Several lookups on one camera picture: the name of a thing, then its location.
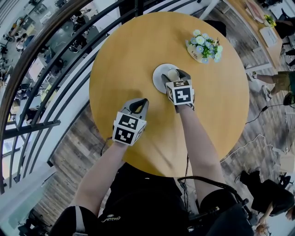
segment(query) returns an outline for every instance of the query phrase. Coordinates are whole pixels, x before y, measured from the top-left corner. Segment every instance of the floor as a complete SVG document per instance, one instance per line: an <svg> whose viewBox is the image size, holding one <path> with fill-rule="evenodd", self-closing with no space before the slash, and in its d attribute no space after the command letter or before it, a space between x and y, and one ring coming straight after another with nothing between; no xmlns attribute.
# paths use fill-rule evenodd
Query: floor
<svg viewBox="0 0 295 236"><path fill-rule="evenodd" d="M222 14L220 10L224 7L222 3L219 4L208 19L219 20L227 25L227 38L245 66L265 62L262 52L252 52L258 44L247 27L232 10L225 15ZM290 61L290 58L281 57L281 71L288 70L285 60ZM269 69L258 73L272 75L273 71ZM248 121L257 117L264 106L281 104L286 94L280 92L267 103L261 93L261 85L262 83L249 81ZM226 182L233 186L242 198L249 198L249 205L253 200L252 196L244 185L235 184L234 180L242 170L260 166L262 180L269 178L277 181L280 159L271 149L273 146L282 150L290 148L294 134L289 130L294 128L292 125L294 119L292 116L286 116L285 112L292 111L289 106L268 108L256 121L245 126L236 145L221 162ZM90 107L87 106L64 136L52 157L52 162L58 171L52 178L43 199L34 208L43 216L45 223L54 224L57 217L70 204L83 175L99 158L102 146L103 140L93 122Z"/></svg>

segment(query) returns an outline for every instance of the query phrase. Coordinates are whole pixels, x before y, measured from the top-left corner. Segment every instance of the white table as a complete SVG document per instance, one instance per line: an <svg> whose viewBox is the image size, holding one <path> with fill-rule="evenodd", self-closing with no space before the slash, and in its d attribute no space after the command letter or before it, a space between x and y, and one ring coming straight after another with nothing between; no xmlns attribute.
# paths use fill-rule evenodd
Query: white table
<svg viewBox="0 0 295 236"><path fill-rule="evenodd" d="M208 14L213 10L213 8L220 2L221 0L212 0L209 6L206 8L206 10L202 13L200 16L200 19L205 19ZM278 34L278 40L276 45L272 47L267 47L261 33L259 30L264 27L263 24L258 23L255 21L252 16L250 16L245 8L246 4L242 0L223 0L228 6L223 10L223 14L226 13L229 9L232 9L238 17L245 23L247 28L251 31L251 33L254 35L255 39L259 43L260 47L257 49L254 49L253 52L257 50L262 50L263 53L265 54L267 58L267 62L260 64L260 65L255 65L250 68L246 68L245 71L247 72L252 72L252 71L259 71L263 69L268 69L268 68L274 68L275 70L280 69L280 52L281 52L281 47L282 47L282 40L279 38ZM259 12L261 15L263 15L262 9L259 9Z"/></svg>
<svg viewBox="0 0 295 236"><path fill-rule="evenodd" d="M34 63L29 68L29 75L31 76L34 82L37 82L39 78L39 74L43 70L43 68L47 66L44 58L37 57Z"/></svg>

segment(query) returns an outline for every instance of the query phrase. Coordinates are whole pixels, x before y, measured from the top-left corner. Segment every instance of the desk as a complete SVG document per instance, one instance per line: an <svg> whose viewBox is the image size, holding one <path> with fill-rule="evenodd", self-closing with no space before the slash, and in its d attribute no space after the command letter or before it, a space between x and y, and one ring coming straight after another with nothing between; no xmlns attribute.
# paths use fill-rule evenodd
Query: desk
<svg viewBox="0 0 295 236"><path fill-rule="evenodd" d="M265 25L259 23L258 21L254 20L252 15L250 15L248 12L246 12L247 5L244 0L223 0L230 9L232 9L246 24L246 26L249 28L251 33L254 35L255 39L261 46L261 49L263 50L266 58L267 58L267 63L261 64L261 65L256 65L252 66L246 69L246 72L251 72L251 71L258 71L262 69L267 69L273 67L276 71L280 69L280 54L281 54L281 49L283 45L283 41L276 32L278 36L278 40L276 45L272 47L268 47L261 36L259 30L264 28ZM250 0L253 4L257 5L254 0ZM210 5L207 7L207 9L203 12L203 14L200 16L200 19L204 19L210 11L220 2L220 0L212 0ZM264 16L264 13L262 9L259 7L260 14Z"/></svg>
<svg viewBox="0 0 295 236"><path fill-rule="evenodd" d="M47 63L45 62L44 58L40 57L37 57L34 63L31 65L29 68L29 75L31 76L32 80L34 80L34 82L37 82L39 74L45 66L47 66Z"/></svg>
<svg viewBox="0 0 295 236"><path fill-rule="evenodd" d="M195 29L220 39L224 50L219 63L200 64L188 54L185 40ZM248 81L229 41L209 24L186 14L156 12L134 18L102 45L89 85L91 111L102 137L112 136L113 121L126 101L147 98L147 126L124 160L148 173L180 177L185 175L187 157L181 119L152 79L155 68L163 63L191 75L196 114L220 159L233 148L245 126Z"/></svg>

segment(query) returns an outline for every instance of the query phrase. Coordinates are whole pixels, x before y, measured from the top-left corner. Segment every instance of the white saucer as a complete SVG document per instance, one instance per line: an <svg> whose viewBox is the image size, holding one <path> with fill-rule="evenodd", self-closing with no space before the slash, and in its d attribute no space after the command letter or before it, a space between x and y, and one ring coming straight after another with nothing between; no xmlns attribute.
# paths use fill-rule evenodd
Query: white saucer
<svg viewBox="0 0 295 236"><path fill-rule="evenodd" d="M172 64L161 64L153 71L153 84L161 93L166 94L166 87L163 83L161 75L164 74L167 76L167 72L170 69L178 69L177 66Z"/></svg>

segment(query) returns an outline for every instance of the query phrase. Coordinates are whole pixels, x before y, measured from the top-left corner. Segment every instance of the handrail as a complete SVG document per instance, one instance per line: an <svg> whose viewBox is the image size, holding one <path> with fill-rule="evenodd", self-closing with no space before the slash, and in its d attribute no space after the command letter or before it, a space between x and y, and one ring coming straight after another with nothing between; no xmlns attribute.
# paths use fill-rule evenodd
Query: handrail
<svg viewBox="0 0 295 236"><path fill-rule="evenodd" d="M30 148L29 155L26 155L26 165L24 167L23 172L23 178L25 178L27 171L29 170L29 174L33 171L33 168L35 166L36 160L38 158L38 155L49 135L52 128L56 125L60 124L60 121L58 118L62 114L62 112L67 107L68 103L71 101L71 99L75 96L75 94L79 91L79 89L85 84L85 82L89 79L89 74L78 84L77 87L73 90L71 95L68 97L66 102L63 104L63 106L60 108L60 110L55 115L55 118L53 121L49 121L51 118L54 110L57 108L58 104L61 102L63 97L66 95L67 91L72 87L72 85L75 83L75 81L81 76L81 74L85 71L86 68L91 64L91 62L95 59L95 55L93 55L88 62L85 63L84 66L81 67L79 72L71 79L71 81L67 84L67 86L64 88L64 90L60 93L58 99L55 101L54 105L51 106L50 110L47 113L47 116L43 120L42 123L37 123L37 120L49 101L51 95L59 85L59 83L64 79L65 75L72 69L72 67L79 61L79 59L85 54L85 52L90 49L93 45L96 43L101 43L103 40L105 40L108 37L108 32L113 29L116 25L123 22L127 17L130 17L131 15L140 16L143 14L143 9L148 4L151 4L155 2L155 0L151 0L149 2L143 3L143 0L134 0L135 1L135 8L128 11L118 19L116 19L114 22L112 22L110 25L105 27L99 34L97 34L90 42L87 43L87 45L76 55L73 60L71 60L71 63L68 64L63 72L60 74L60 76L55 80L53 83L51 89L48 91L47 95L41 102L41 105L33 118L33 121L31 122L31 125L22 127L22 124L24 122L25 115L31 105L31 102L34 98L34 96L38 93L39 87L42 85L46 75L50 72L54 64L57 60L60 59L60 57L68 50L69 46L76 40L77 37L79 37L81 34L83 34L87 29L89 29L94 23L96 23L98 20L100 20L103 16L108 14L109 12L113 11L115 8L117 8L122 2L125 0L118 0L114 4L110 5L103 11L101 11L99 14L91 18L85 25L83 25L74 35L73 37L63 45L63 47L55 54L55 56L51 59L51 61L48 63L48 65L43 70L41 76L38 78L38 81L36 82L35 86L33 87L31 91L31 96L28 97L26 104L24 106L24 109L22 111L22 114L20 116L19 123L17 124L17 128L14 130L5 130L6 124L7 124L7 117L10 110L10 107L12 105L13 99L16 95L17 89L22 82L25 74L27 73L29 67L33 63L34 59L37 57L40 48L42 48L48 40L53 36L53 34L68 20L70 17L79 11L82 7L87 5L92 0L70 0L68 3L66 3L62 8L60 8L47 22L47 24L44 26L43 30L36 35L29 46L25 49L24 53L20 57L19 61L17 62L15 66L15 70L13 74L11 75L11 79L8 82L8 85L5 89L5 93L3 96L3 100L0 107L0 177L2 176L2 148L3 148L3 140L8 137L15 137L13 140L13 147L12 147L12 153L11 153L11 160L10 160L10 171L9 171L9 187L12 186L12 164L13 164L13 158L15 153L15 147L18 141L18 136L20 136L23 133L27 133L26 139L24 140L23 149L20 156L20 161L18 164L18 171L17 171L17 180L18 182L20 180L20 169L22 166L22 163L24 161L24 154L27 151L27 145L29 142L29 138L34 131L38 131L37 135L35 136L34 142ZM171 0L168 3L165 3L161 5L160 7L154 9L152 12L160 11L180 0ZM173 9L171 11L174 11L182 6L185 6L186 4L189 4L195 0L188 0L185 3L182 3ZM39 141L39 138L43 132L43 129L47 129L46 134L44 135L43 139L41 140L41 143L38 147L38 150L33 158L33 162L31 164L31 167L29 169L31 157L34 153L35 147ZM3 185L3 179L0 178L0 194L4 193L4 185Z"/></svg>

